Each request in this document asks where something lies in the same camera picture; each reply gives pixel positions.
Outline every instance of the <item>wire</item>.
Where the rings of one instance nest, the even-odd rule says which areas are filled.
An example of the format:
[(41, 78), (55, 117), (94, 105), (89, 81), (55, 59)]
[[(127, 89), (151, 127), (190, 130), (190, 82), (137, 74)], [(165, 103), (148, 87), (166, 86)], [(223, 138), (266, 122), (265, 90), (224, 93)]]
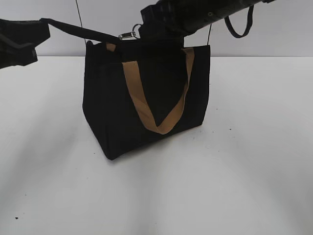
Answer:
[(82, 17), (81, 17), (81, 15), (80, 15), (80, 10), (79, 10), (79, 7), (78, 7), (78, 2), (77, 2), (77, 0), (75, 0), (75, 2), (76, 2), (77, 11), (78, 11), (80, 26), (83, 28), (83, 22), (82, 22)]
[(209, 45), (210, 36), (211, 36), (212, 24), (210, 24), (209, 36), (207, 37), (207, 46)]

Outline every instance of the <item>tan handle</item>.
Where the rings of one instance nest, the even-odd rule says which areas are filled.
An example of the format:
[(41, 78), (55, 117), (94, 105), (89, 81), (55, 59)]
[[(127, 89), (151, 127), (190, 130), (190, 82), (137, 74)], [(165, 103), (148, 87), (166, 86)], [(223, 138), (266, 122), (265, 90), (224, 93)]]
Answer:
[(186, 53), (186, 68), (188, 79), (180, 100), (178, 101), (177, 105), (171, 110), (168, 116), (164, 119), (160, 126), (156, 125), (156, 121), (145, 97), (140, 79), (138, 62), (131, 61), (123, 63), (128, 91), (133, 100), (134, 106), (137, 110), (142, 124), (145, 126), (146, 129), (162, 135), (169, 133), (174, 128), (184, 112), (191, 71), (195, 60), (195, 52), (193, 48), (186, 48), (183, 49), (183, 51)]

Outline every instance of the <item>metal clip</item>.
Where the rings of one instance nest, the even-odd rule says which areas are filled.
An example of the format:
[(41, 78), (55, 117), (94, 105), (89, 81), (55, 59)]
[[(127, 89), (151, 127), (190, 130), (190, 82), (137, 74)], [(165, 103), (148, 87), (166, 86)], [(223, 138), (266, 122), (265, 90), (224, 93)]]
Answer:
[(137, 36), (137, 34), (136, 34), (136, 32), (135, 32), (135, 30), (136, 30), (136, 27), (138, 27), (138, 26), (142, 26), (142, 24), (135, 24), (134, 25), (134, 27), (133, 27), (133, 30), (130, 32), (130, 33), (123, 33), (123, 34), (121, 34), (121, 35), (119, 35), (118, 37), (119, 37), (119, 40), (121, 40), (121, 41), (123, 41), (124, 39), (128, 39), (128, 38), (136, 38), (136, 39), (140, 39), (138, 36)]
[(132, 31), (129, 33), (123, 33), (123, 34), (119, 35), (118, 37), (119, 37), (119, 40), (121, 40), (121, 41), (124, 39), (128, 39), (128, 38), (136, 38), (136, 32)]

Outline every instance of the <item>black tote bag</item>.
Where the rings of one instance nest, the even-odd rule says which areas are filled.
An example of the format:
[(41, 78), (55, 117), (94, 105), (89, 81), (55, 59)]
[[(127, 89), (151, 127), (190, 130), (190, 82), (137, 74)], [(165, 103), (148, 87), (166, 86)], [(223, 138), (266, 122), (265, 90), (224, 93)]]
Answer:
[(202, 125), (210, 46), (183, 48), (177, 38), (121, 41), (52, 19), (40, 22), (101, 41), (86, 45), (83, 111), (108, 159)]

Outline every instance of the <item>black object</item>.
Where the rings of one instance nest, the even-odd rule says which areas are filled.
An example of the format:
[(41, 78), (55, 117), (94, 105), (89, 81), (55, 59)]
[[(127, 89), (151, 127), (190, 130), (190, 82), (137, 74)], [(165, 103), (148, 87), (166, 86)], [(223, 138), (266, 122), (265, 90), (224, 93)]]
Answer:
[[(87, 42), (83, 110), (108, 159), (202, 125), (209, 97), (209, 46), (185, 49), (182, 37), (121, 41), (52, 19), (38, 23), (101, 41)], [(45, 34), (42, 29), (33, 38)], [(153, 120), (144, 110), (151, 111)], [(167, 121), (161, 134), (153, 131), (165, 120), (171, 124)]]
[(231, 35), (233, 35), (235, 38), (243, 38), (249, 34), (251, 27), (253, 25), (253, 9), (254, 9), (254, 6), (251, 6), (249, 8), (247, 23), (246, 23), (246, 29), (245, 29), (245, 32), (243, 33), (243, 35), (239, 35), (238, 33), (236, 33), (236, 31), (234, 30), (234, 28), (230, 22), (229, 16), (225, 17), (226, 26), (227, 26), (229, 32), (231, 33)]
[(0, 69), (36, 62), (35, 47), (49, 37), (48, 25), (41, 21), (0, 20)]
[(188, 36), (259, 2), (274, 0), (160, 0), (141, 11), (141, 38)]

